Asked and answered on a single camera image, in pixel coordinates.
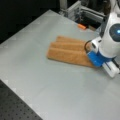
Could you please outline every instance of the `white table surface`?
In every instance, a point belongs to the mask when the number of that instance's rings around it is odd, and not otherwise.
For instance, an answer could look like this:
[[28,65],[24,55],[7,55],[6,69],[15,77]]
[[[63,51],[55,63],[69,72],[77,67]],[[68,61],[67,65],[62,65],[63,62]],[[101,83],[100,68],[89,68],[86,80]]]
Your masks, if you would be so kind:
[[120,120],[120,76],[48,60],[58,35],[98,36],[49,10],[0,45],[0,78],[44,120]]

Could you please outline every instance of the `gray tabletop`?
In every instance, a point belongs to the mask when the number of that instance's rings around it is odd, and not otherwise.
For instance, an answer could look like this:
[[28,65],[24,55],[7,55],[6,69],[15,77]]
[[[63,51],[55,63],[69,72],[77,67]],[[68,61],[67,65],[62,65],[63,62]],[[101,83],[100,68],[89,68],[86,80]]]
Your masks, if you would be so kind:
[[120,76],[48,60],[58,35],[98,36],[48,11],[0,46],[0,78],[44,120],[120,120]]

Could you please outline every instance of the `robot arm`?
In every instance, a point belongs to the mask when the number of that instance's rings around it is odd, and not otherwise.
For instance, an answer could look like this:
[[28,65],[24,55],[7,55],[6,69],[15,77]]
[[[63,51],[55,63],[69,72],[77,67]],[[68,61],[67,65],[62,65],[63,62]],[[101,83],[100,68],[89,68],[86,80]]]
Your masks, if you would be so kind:
[[119,74],[120,68],[114,59],[120,53],[120,0],[111,0],[111,13],[105,17],[100,36],[91,45],[87,55],[92,63],[103,66],[111,77]]

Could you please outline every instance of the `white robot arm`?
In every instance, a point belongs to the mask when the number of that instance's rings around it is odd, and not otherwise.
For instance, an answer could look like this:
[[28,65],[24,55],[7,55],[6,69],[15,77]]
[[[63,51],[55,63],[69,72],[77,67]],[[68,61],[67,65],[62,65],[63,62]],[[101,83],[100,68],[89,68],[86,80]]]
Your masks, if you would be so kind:
[[111,13],[103,21],[100,36],[91,41],[91,51],[86,52],[95,66],[103,66],[111,77],[115,77],[120,73],[114,60],[120,53],[120,0],[110,2]]

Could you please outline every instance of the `cable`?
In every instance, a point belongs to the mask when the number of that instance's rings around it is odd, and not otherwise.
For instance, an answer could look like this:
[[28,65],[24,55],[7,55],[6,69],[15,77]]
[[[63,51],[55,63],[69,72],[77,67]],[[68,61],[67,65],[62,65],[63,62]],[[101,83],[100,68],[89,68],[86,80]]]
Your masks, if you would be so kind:
[[92,41],[92,40],[87,41],[87,42],[85,43],[85,45],[84,45],[84,50],[85,50],[86,53],[89,52],[89,50],[87,49],[87,45],[88,45],[88,43],[90,43],[91,41]]

